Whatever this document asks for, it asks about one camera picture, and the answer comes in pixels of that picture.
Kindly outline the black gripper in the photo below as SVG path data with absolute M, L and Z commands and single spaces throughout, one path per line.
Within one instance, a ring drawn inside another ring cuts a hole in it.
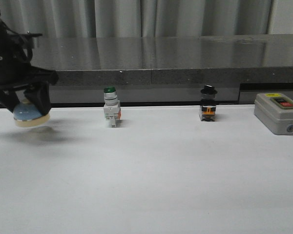
M 56 84 L 59 77 L 56 71 L 31 65 L 34 40 L 40 36 L 40 33 L 19 34 L 0 18 L 0 104 L 10 112 L 20 104 L 16 91 L 29 84 L 25 97 L 42 115 L 51 110 L 49 83 Z

